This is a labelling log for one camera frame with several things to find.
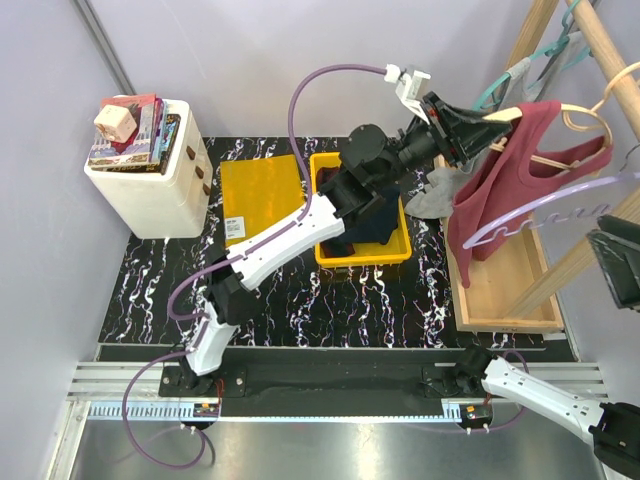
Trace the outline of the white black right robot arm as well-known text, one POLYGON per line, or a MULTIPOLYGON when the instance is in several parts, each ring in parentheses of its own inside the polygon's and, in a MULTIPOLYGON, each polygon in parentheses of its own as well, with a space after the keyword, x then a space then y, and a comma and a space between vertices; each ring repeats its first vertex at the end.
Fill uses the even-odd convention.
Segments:
MULTIPOLYGON (((612 215, 597 221, 588 242, 620 309, 639 309, 639 225, 612 215)), ((629 478, 639 477, 639 408, 599 402, 557 388, 474 345, 453 367, 454 384, 466 396, 484 390, 515 401, 555 422, 593 448, 597 459, 629 478)))

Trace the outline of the maroon tank top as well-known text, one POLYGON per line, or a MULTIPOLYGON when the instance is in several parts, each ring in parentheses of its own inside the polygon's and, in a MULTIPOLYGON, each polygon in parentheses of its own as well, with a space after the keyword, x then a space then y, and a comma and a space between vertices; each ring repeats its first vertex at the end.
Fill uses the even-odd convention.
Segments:
POLYGON ((488 259, 506 241, 499 237, 465 249, 464 242, 479 228, 603 169, 612 159, 613 145, 604 135, 565 150, 539 151, 541 139, 561 113, 561 103, 522 103, 518 108, 522 116, 506 135, 504 150, 490 152, 453 199, 447 241, 465 288, 471 286, 471 262, 488 259))

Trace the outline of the navy blue tank top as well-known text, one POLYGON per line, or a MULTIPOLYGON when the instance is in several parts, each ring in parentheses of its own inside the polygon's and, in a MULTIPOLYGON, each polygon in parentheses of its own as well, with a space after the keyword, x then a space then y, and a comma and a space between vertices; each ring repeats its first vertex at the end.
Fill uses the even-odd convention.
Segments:
POLYGON ((398 227, 398 199, 400 187, 396 182, 382 188, 384 203, 379 209, 354 226, 346 226, 345 232, 320 244, 327 258, 344 258, 355 254, 356 243, 386 245, 398 227))

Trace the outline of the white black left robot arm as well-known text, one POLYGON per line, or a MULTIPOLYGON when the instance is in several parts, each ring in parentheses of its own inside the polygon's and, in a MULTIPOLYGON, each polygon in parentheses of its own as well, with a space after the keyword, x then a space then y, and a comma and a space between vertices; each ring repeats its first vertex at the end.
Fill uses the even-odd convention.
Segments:
POLYGON ((420 115, 392 138, 374 124, 354 129, 339 152, 336 174, 299 210, 258 235, 220 251, 205 271, 207 296, 192 340, 185 346, 181 384, 196 396, 215 386, 224 350, 239 326, 260 311, 255 291, 275 270, 305 250, 371 218, 383 191, 437 156, 460 166, 507 134, 511 122, 460 109, 429 92, 420 115))

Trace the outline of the lavender plastic hanger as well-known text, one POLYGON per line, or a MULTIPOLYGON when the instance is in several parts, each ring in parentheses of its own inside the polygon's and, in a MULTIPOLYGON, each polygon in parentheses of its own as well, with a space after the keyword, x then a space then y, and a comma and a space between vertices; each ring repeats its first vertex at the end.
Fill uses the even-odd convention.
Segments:
POLYGON ((480 227, 464 243, 464 250, 491 244, 498 238, 509 238, 523 230, 536 230, 548 224, 560 224, 567 221, 596 218, 613 211, 610 203, 600 203, 592 207, 579 206, 568 213, 554 211, 536 220, 534 213, 541 207, 547 207, 560 200, 586 193, 591 190, 608 187, 618 183, 634 184, 639 181, 639 172, 629 169, 630 158, 639 152, 639 144, 634 145, 625 155, 624 164, 616 175, 586 181, 560 189, 554 193, 528 202, 480 227))

